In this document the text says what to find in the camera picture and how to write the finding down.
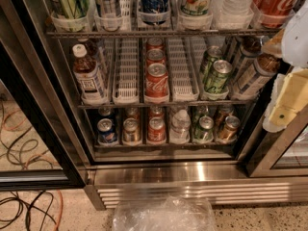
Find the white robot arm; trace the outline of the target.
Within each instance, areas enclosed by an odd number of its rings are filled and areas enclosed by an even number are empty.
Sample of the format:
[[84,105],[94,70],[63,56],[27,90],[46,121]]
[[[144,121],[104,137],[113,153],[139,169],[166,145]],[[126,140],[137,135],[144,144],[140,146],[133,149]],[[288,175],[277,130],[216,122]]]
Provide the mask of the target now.
[[284,29],[265,43],[262,51],[293,67],[290,73],[277,75],[265,111],[263,128],[276,133],[308,104],[308,1]]

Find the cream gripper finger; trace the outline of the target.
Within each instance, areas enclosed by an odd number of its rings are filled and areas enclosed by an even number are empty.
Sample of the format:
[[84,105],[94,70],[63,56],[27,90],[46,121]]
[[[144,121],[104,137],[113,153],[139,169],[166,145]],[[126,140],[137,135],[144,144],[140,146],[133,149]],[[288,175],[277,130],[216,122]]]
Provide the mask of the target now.
[[285,30],[281,29],[277,34],[275,34],[271,39],[266,41],[261,50],[263,53],[271,54],[276,58],[282,57],[282,38]]
[[276,126],[287,126],[307,104],[308,69],[297,68],[284,77],[269,121]]

